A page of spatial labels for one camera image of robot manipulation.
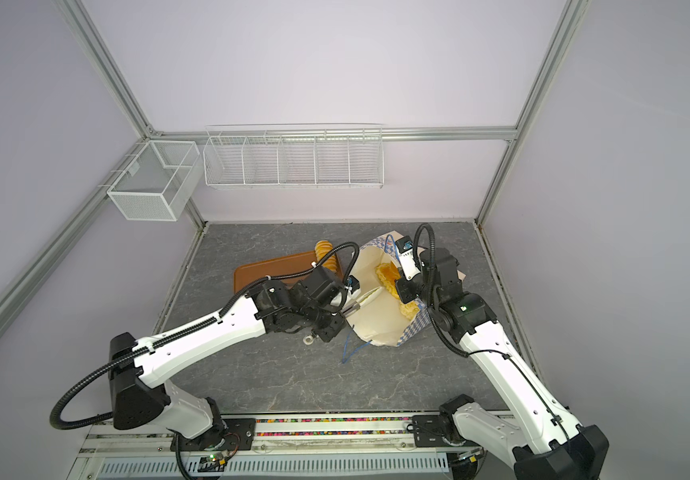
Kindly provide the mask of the pale muffin bread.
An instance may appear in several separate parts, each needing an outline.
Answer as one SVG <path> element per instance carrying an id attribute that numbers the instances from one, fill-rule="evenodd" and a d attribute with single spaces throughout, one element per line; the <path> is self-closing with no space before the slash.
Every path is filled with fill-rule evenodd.
<path id="1" fill-rule="evenodd" d="M 423 307 L 417 301 L 399 305 L 399 312 L 407 321 L 413 321 L 422 310 Z"/>

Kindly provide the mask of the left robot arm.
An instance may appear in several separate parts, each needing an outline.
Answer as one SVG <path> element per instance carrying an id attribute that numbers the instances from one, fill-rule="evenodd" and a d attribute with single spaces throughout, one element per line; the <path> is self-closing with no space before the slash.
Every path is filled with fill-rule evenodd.
<path id="1" fill-rule="evenodd" d="M 172 379 L 182 370 L 222 350 L 268 333 L 294 334 L 310 329 L 331 341 L 345 323 L 345 307 L 360 290 L 352 275 L 315 266 L 293 275 L 266 276 L 243 287 L 220 310 L 163 333 L 111 342 L 110 360 L 71 387 L 49 415 L 57 430 L 74 430 L 111 421 L 118 430 L 156 424 L 187 439 L 226 426 L 215 400 L 194 396 Z M 78 420 L 63 413 L 87 386 L 107 377 L 111 409 Z"/>

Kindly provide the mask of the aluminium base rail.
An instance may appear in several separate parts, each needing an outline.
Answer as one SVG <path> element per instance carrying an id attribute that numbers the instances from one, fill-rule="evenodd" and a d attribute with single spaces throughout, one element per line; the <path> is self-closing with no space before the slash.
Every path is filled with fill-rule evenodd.
<path id="1" fill-rule="evenodd" d="M 487 459 L 512 467 L 518 454 L 552 449 L 562 431 L 537 432 L 509 411 L 477 404 L 439 412 L 230 415 L 217 447 L 145 426 L 90 429 L 72 479 L 374 479 L 476 477 Z"/>

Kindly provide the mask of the blue checkered paper bag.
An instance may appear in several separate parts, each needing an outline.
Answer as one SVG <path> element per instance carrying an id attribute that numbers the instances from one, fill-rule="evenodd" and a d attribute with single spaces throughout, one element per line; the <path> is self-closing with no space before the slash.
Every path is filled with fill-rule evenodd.
<path id="1" fill-rule="evenodd" d="M 392 262 L 399 269 L 400 263 L 395 241 L 403 237 L 391 231 L 367 242 L 360 250 L 352 275 L 360 282 L 360 292 L 355 298 L 376 287 L 383 287 L 375 275 L 375 268 L 383 262 Z M 430 313 L 424 303 L 417 301 L 423 310 L 413 321 L 407 321 L 399 312 L 400 300 L 386 290 L 374 301 L 347 318 L 349 325 L 364 342 L 377 347 L 400 347 L 431 325 Z"/>

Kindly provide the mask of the aluminium frame post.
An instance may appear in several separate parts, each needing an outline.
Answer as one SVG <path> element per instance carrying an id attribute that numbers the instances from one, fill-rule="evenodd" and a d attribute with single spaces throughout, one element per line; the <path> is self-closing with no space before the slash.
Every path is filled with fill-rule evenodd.
<path id="1" fill-rule="evenodd" d="M 384 142 L 410 141 L 505 141 L 519 137 L 515 126 L 453 126 L 453 127 L 385 127 L 380 124 L 279 124 L 279 125 L 213 125 L 196 131 L 155 131 L 149 134 L 156 140 L 205 142 L 210 138 L 250 137 L 269 140 L 323 138 L 380 137 Z"/>

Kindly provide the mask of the orange croissant bread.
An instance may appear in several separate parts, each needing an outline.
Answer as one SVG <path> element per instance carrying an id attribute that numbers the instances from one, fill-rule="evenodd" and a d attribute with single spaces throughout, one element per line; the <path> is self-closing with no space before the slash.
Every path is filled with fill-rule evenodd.
<path id="1" fill-rule="evenodd" d="M 401 279 L 401 273 L 399 272 L 399 269 L 394 263 L 380 263 L 375 268 L 375 275 L 380 281 L 380 284 L 390 295 L 392 295 L 397 300 L 401 299 L 396 287 L 396 282 Z"/>

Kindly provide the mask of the white mesh box basket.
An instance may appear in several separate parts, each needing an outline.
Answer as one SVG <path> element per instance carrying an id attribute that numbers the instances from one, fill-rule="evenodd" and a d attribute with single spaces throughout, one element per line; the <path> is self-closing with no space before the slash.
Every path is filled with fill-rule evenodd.
<path id="1" fill-rule="evenodd" d="M 177 221 L 203 176 L 193 141 L 150 140 L 136 153 L 108 195 L 130 221 Z"/>

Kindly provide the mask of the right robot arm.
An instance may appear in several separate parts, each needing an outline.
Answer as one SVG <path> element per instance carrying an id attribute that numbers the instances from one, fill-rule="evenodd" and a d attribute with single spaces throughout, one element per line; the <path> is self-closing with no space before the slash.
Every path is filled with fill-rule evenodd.
<path id="1" fill-rule="evenodd" d="M 422 301 L 442 342 L 472 359 L 508 406 L 503 420 L 468 396 L 445 406 L 458 438 L 477 443 L 519 479 L 598 479 L 610 443 L 584 425 L 548 390 L 521 357 L 493 309 L 465 290 L 458 260 L 445 248 L 420 253 L 398 248 L 402 302 Z"/>

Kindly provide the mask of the ridged long bread loaf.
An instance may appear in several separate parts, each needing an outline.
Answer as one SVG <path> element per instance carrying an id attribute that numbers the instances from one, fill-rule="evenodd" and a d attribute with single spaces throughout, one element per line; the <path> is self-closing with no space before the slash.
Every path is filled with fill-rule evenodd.
<path id="1" fill-rule="evenodd" d="M 316 264 L 337 273 L 339 271 L 339 261 L 337 254 L 334 253 L 334 245 L 329 240 L 320 240 L 314 247 Z"/>

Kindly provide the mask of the metal tongs with white tips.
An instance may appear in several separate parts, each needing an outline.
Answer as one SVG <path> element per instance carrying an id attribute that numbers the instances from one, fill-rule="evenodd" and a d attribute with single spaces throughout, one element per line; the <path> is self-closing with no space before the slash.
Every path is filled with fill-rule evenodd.
<path id="1" fill-rule="evenodd" d="M 346 307 L 342 311 L 342 315 L 344 316 L 344 318 L 348 318 L 349 316 L 353 315 L 355 312 L 360 310 L 362 307 L 365 307 L 366 305 L 374 301 L 384 291 L 384 287 L 376 287 L 353 300 L 349 300 L 346 304 Z M 310 346 L 315 342 L 316 338 L 318 337 L 311 333 L 303 338 L 303 343 L 306 346 Z"/>

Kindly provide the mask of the brown plastic tray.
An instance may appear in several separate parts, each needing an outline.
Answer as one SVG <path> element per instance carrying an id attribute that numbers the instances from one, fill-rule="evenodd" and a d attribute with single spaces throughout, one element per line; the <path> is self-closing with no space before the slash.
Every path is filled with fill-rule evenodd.
<path id="1" fill-rule="evenodd" d="M 233 274 L 233 291 L 237 293 L 251 282 L 268 275 L 280 276 L 308 270 L 316 261 L 316 253 L 310 250 L 239 266 Z"/>

